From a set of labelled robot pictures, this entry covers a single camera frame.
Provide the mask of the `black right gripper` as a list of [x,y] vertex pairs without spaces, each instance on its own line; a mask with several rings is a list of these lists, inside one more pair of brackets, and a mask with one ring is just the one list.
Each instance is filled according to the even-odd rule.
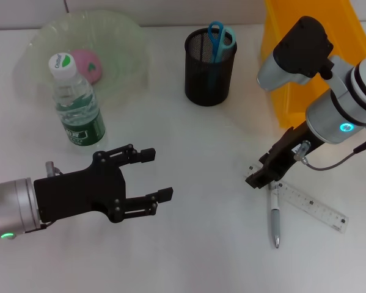
[[294,159],[295,153],[292,149],[305,140],[310,142],[307,154],[323,144],[323,141],[318,139],[309,129],[306,122],[303,122],[297,128],[289,128],[271,149],[259,159],[263,170],[251,170],[245,182],[254,189],[261,189],[275,180],[280,180],[296,162]]

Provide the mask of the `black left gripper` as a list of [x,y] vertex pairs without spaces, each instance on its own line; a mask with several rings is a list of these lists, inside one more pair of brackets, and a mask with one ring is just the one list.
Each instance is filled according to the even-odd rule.
[[40,220],[43,223],[97,211],[112,223],[155,215],[158,205],[171,201],[173,188],[143,197],[125,198],[119,167],[155,160],[156,150],[136,150],[132,144],[93,154],[84,170],[34,181]]

